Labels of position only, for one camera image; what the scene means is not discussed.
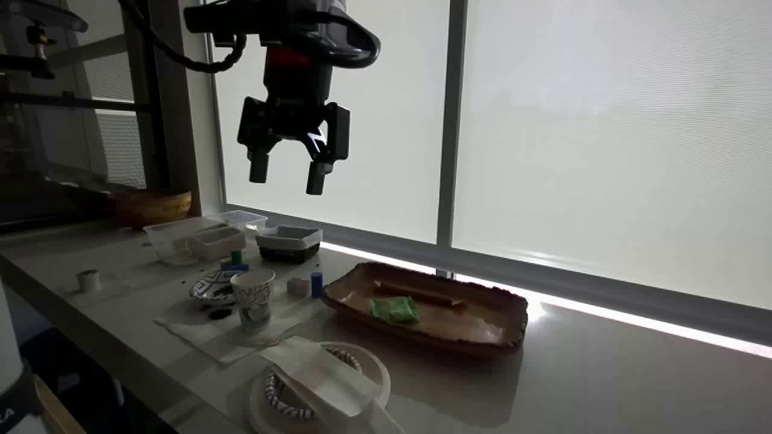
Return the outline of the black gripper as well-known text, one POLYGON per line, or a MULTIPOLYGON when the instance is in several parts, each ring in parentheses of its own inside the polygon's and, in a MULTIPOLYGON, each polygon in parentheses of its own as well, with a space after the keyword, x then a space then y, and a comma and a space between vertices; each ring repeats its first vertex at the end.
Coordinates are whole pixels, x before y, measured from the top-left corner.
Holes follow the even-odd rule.
POLYGON ((269 98, 246 97, 236 139, 248 150, 248 180, 269 180, 271 150, 296 139, 312 150, 307 196, 324 196, 333 158, 351 154, 351 111, 328 98, 333 68, 296 48, 271 45, 264 84, 269 98))

